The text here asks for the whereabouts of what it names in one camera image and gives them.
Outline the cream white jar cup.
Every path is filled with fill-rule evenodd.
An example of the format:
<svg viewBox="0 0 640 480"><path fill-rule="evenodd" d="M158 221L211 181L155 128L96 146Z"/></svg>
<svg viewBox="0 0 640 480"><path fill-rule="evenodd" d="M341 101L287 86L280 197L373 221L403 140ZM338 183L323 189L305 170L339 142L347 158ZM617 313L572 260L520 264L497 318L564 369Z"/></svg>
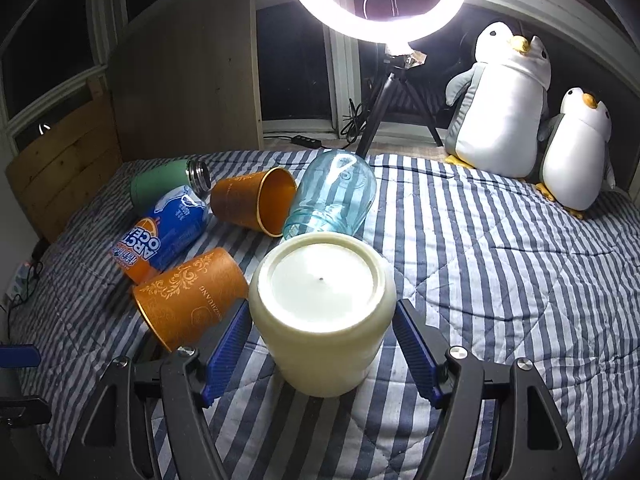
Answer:
<svg viewBox="0 0 640 480"><path fill-rule="evenodd" d="M310 233L268 252L248 305L283 378L306 396L335 398L366 378L396 298L393 267L370 245Z"/></svg>

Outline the black tripod stand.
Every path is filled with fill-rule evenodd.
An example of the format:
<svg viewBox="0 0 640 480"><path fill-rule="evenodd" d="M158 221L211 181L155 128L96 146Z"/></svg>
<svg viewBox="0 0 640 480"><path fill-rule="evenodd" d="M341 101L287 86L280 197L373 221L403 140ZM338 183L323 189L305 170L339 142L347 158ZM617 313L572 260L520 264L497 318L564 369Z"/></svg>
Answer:
<svg viewBox="0 0 640 480"><path fill-rule="evenodd" d="M398 56L386 55L385 63L388 65L386 78L373 91L372 103L366 107L364 130L361 133L356 149L356 154L360 158L365 159L367 157L384 115L399 90L404 90L408 94L410 101L418 110L419 116L424 120L435 144L442 146L442 138L437 132L434 115L428 110L418 90L408 81L409 70L416 66L421 66L425 60L426 55L419 51L412 51L410 54Z"/></svg>

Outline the blue orange drink can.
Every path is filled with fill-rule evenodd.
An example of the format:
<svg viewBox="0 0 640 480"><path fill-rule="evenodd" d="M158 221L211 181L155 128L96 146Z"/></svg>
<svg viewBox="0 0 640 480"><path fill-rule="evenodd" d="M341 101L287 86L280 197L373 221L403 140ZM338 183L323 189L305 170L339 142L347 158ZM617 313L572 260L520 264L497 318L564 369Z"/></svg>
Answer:
<svg viewBox="0 0 640 480"><path fill-rule="evenodd" d="M111 254L136 285L155 278L194 240L209 222L209 208L187 185L166 193L113 246Z"/></svg>

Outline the large white penguin plush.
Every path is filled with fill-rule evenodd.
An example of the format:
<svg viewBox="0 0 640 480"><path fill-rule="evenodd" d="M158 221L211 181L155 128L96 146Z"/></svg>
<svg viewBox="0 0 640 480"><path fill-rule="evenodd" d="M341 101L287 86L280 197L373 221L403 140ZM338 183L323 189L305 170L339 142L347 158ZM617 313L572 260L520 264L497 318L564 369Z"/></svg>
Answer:
<svg viewBox="0 0 640 480"><path fill-rule="evenodd" d="M477 37L475 62L446 85L454 110L448 164L523 179L534 169L542 118L548 112L551 61L542 40L515 35L503 22Z"/></svg>

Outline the pale wooden board panel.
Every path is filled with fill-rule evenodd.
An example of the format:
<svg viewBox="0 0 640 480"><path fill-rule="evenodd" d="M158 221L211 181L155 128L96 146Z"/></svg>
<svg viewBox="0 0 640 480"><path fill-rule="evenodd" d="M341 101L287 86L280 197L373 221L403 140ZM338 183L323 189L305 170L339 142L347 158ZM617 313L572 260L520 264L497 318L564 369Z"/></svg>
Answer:
<svg viewBox="0 0 640 480"><path fill-rule="evenodd" d="M255 0L179 0L128 35L107 70L126 160L259 150Z"/></svg>

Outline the black power strip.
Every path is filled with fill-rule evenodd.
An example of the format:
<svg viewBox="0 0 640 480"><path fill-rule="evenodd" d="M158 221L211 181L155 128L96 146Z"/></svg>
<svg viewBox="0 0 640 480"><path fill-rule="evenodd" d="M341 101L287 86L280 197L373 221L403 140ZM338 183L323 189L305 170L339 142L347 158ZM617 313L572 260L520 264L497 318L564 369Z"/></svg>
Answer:
<svg viewBox="0 0 640 480"><path fill-rule="evenodd" d="M303 148L310 148L311 150L318 150L318 148L322 148L322 142L319 139L302 136L301 134L292 136L291 143L297 146L302 146Z"/></svg>

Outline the orange paper cup near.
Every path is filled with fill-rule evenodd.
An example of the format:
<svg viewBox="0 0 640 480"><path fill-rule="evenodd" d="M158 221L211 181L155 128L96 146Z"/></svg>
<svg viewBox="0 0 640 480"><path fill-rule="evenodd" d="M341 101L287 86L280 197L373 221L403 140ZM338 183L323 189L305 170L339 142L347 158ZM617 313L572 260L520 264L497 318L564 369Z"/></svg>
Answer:
<svg viewBox="0 0 640 480"><path fill-rule="evenodd" d="M221 247L134 288L134 300L146 324L170 352L198 342L247 294L242 270Z"/></svg>

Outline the orange paper cup far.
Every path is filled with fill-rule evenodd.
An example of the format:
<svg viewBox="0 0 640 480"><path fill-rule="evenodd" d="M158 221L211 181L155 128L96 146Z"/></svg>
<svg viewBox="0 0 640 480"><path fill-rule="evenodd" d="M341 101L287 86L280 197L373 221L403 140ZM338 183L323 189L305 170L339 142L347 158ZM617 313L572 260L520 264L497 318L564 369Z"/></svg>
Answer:
<svg viewBox="0 0 640 480"><path fill-rule="evenodd" d="M235 226L277 238L290 211L297 184L284 168L218 181L210 192L214 216Z"/></svg>

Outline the white wall power strip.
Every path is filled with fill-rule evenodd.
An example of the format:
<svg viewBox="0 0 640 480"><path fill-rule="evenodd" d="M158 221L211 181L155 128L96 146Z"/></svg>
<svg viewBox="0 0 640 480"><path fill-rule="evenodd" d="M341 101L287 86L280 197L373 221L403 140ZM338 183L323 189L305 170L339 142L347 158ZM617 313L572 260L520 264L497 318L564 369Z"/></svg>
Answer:
<svg viewBox="0 0 640 480"><path fill-rule="evenodd" d="M30 294L30 286L34 279L34 266L30 261L22 262L16 269L6 285L6 290L2 296L2 304L10 306L26 301Z"/></svg>

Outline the wooden pine headboard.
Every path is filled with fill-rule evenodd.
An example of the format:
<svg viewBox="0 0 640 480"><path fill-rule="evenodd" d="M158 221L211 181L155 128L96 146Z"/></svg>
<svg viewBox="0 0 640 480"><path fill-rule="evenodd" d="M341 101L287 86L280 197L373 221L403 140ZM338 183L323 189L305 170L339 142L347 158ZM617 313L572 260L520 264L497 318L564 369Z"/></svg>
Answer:
<svg viewBox="0 0 640 480"><path fill-rule="evenodd" d="M10 188L36 233L54 242L122 166L111 93L87 79L92 100L57 122L6 168Z"/></svg>

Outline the green steel thermos bottle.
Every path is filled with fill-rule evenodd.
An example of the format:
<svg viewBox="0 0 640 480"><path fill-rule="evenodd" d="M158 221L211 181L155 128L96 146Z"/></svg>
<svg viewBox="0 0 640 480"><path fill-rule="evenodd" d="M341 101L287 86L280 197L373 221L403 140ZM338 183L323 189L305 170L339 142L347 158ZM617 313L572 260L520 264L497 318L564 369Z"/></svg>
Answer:
<svg viewBox="0 0 640 480"><path fill-rule="evenodd" d="M212 179L204 162L180 159L168 162L135 176L130 183L132 206L138 214L144 214L166 193L186 185L199 198L205 198L212 188Z"/></svg>

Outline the orange paper cup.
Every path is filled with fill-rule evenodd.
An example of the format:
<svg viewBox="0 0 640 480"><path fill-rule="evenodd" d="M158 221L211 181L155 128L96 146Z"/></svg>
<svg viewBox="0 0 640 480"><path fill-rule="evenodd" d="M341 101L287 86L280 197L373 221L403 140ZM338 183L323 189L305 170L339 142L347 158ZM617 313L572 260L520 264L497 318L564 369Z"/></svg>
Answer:
<svg viewBox="0 0 640 480"><path fill-rule="evenodd" d="M146 324L170 352L198 342L247 294L242 270L221 247L134 288L134 300Z"/></svg>
<svg viewBox="0 0 640 480"><path fill-rule="evenodd" d="M214 216L235 226L277 238L290 211L297 184L284 168L218 181L210 192Z"/></svg>

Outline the small white penguin plush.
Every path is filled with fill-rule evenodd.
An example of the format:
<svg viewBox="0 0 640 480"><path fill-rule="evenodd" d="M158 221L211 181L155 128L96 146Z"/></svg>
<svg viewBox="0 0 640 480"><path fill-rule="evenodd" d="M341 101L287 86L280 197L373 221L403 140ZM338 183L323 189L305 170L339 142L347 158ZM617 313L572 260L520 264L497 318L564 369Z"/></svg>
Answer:
<svg viewBox="0 0 640 480"><path fill-rule="evenodd" d="M605 102L579 87L565 92L559 114L540 126L546 144L535 188L581 219L604 186L615 188L608 152L612 118Z"/></svg>

